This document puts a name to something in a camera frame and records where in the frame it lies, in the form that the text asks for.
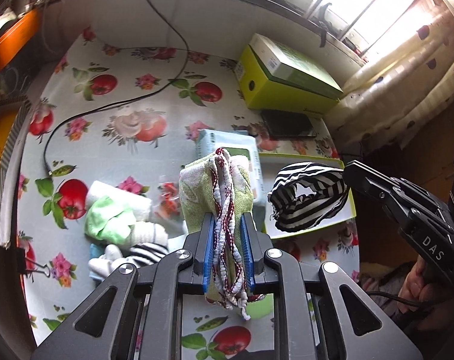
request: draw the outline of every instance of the black wire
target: black wire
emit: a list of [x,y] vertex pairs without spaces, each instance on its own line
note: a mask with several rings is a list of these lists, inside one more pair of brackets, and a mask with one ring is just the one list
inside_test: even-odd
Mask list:
[[106,110],[109,110],[109,109],[113,109],[113,108],[117,108],[117,107],[121,107],[122,105],[127,105],[127,104],[132,104],[136,101],[139,101],[139,100],[142,100],[142,99],[146,99],[147,97],[152,97],[153,95],[157,95],[158,93],[160,93],[161,91],[163,91],[165,88],[167,88],[168,86],[172,85],[172,83],[177,80],[180,75],[182,74],[182,72],[185,70],[185,67],[187,66],[187,62],[188,62],[188,53],[190,52],[190,48],[188,46],[188,43],[187,41],[185,40],[185,38],[182,36],[182,34],[180,32],[178,32],[170,23],[169,21],[165,18],[164,15],[162,15],[158,9],[153,5],[153,3],[151,2],[151,0],[145,0],[147,1],[148,5],[150,5],[150,7],[153,9],[153,11],[160,16],[160,18],[180,37],[180,39],[182,39],[182,41],[184,42],[184,45],[185,45],[185,50],[186,50],[186,54],[185,54],[185,61],[184,61],[184,64],[182,65],[182,68],[180,69],[180,71],[178,72],[178,74],[175,76],[175,78],[173,78],[172,80],[170,80],[167,84],[165,84],[164,86],[162,86],[159,90],[156,90],[155,92],[151,92],[151,93],[148,93],[147,95],[142,95],[142,96],[138,96],[138,97],[134,97],[132,99],[128,99],[128,100],[122,100],[122,101],[118,101],[118,102],[115,102],[115,103],[111,103],[111,104],[107,104],[107,105],[103,105],[102,107],[98,107],[98,108],[95,108],[95,109],[92,109],[90,111],[86,111],[86,112],[82,112],[80,114],[76,114],[74,116],[71,116],[69,117],[68,119],[65,119],[64,121],[62,121],[57,127],[55,127],[53,130],[52,130],[52,133],[50,134],[50,136],[48,137],[48,140],[45,144],[45,148],[44,148],[44,168],[45,168],[45,171],[47,172],[47,174],[51,177],[52,176],[52,169],[50,168],[50,166],[48,165],[48,162],[47,162],[47,148],[48,148],[48,145],[50,143],[50,140],[52,139],[53,135],[55,134],[55,132],[60,128],[62,127],[63,125],[65,125],[65,123],[68,123],[70,122],[71,120],[73,119],[76,119],[77,117],[82,117],[82,116],[86,116],[86,115],[91,115],[91,114],[94,114],[96,112],[100,112],[100,111],[106,111]]
[[395,300],[399,303],[403,303],[410,307],[419,307],[421,309],[426,309],[427,307],[432,307],[432,306],[435,306],[437,304],[440,304],[440,303],[446,302],[447,300],[452,299],[452,296],[450,296],[448,298],[429,300],[426,302],[415,302],[414,300],[407,300],[407,299],[404,299],[404,298],[401,298],[396,295],[392,295],[392,294],[389,294],[388,292],[383,292],[383,291],[367,291],[366,294],[369,296],[381,296],[381,297],[384,297],[387,299]]

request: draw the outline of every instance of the human hand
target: human hand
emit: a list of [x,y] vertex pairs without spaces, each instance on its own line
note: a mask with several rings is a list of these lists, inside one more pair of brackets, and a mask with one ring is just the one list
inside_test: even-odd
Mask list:
[[[422,277],[424,270],[425,260],[418,256],[417,262],[405,278],[399,297],[415,302],[427,302],[451,296],[451,299],[434,306],[432,312],[417,325],[417,329],[420,331],[440,330],[447,327],[454,320],[454,293],[438,283],[426,285]],[[399,302],[397,302],[397,306],[400,312],[404,314],[409,310],[417,310],[417,307],[407,306]]]

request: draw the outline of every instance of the white barcode label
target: white barcode label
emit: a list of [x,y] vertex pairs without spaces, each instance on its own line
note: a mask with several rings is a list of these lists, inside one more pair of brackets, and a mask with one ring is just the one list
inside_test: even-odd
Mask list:
[[270,69],[275,69],[277,66],[279,65],[279,62],[276,58],[274,57],[271,57],[269,59],[269,61],[267,62],[267,66],[270,68]]
[[240,81],[245,74],[244,64],[242,62],[238,62],[237,66],[235,66],[235,76],[237,77],[237,81]]

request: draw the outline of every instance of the floral tablecloth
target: floral tablecloth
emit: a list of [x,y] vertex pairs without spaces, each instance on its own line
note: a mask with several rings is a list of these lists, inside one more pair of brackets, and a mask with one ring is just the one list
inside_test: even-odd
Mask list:
[[[156,47],[119,49],[103,44],[87,28],[45,86],[29,125],[18,193],[20,245],[27,257],[48,264],[51,271],[50,278],[34,274],[25,279],[37,343],[95,288],[87,266],[90,242],[83,232],[85,195],[93,181],[156,200],[159,182],[177,181],[182,165],[196,159],[195,140],[202,128],[247,130],[256,137],[260,151],[337,157],[321,120],[312,119],[316,139],[270,140],[259,114],[245,106],[233,74],[235,61],[190,52],[181,79],[158,95],[62,126],[48,147],[47,161],[54,177],[47,178],[42,153],[55,126],[75,114],[157,90],[175,77],[185,53]],[[304,262],[320,265],[329,259],[353,278],[358,274],[354,221],[280,243],[292,254],[300,254]],[[227,314],[201,297],[185,298],[183,335],[198,333],[196,328],[202,323],[220,319],[211,324],[215,330],[202,330],[202,337],[192,338],[200,344],[206,340],[200,349],[192,349],[198,343],[188,344],[186,339],[184,359],[212,354],[230,358],[241,348],[248,352],[272,349],[271,312],[251,322]],[[220,334],[230,326],[243,326],[250,333],[240,329],[243,341],[229,352],[224,350],[225,343],[236,337],[236,330],[217,338],[210,333]]]

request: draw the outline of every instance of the yellow-green box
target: yellow-green box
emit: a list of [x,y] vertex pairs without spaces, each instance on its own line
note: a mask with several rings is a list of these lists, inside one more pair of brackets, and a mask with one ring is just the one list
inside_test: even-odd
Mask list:
[[339,103],[338,99],[274,81],[249,45],[238,61],[235,74],[250,109],[277,109],[322,117]]

